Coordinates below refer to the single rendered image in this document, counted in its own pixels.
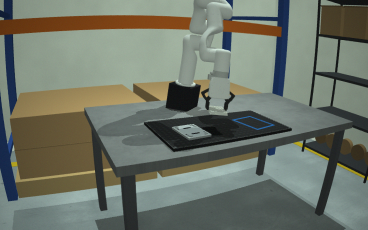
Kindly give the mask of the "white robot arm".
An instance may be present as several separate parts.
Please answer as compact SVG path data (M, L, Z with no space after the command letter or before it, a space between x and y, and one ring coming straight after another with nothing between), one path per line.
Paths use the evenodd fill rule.
M221 48L211 47L215 34L224 30L223 19L229 20L233 16L233 9L226 0L194 0L193 14L189 25L188 34L183 38L182 58L177 85L184 87L195 87L194 83L197 55L204 62L214 63L213 71L208 74L207 79L212 76L228 78L231 52ZM207 20L206 20L207 19ZM202 36L200 36L202 35Z

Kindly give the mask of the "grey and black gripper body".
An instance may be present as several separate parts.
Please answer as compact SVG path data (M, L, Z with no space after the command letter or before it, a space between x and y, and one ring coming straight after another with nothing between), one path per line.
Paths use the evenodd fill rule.
M230 79L212 76L207 95L213 99L228 99L230 96Z

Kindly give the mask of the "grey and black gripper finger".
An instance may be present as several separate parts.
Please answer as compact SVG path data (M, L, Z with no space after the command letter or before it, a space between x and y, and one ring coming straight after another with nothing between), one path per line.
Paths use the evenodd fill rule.
M225 99L224 110L227 111L229 103L234 99L235 95L230 92L231 97L229 99Z
M209 97L209 96L208 96L208 97L206 97L206 96L205 96L205 93L207 93L208 91L209 91L209 88L201 92L201 94L202 94L203 98L206 100L205 108L206 108L207 110L209 110L209 105L210 105L209 100L211 99L211 97Z

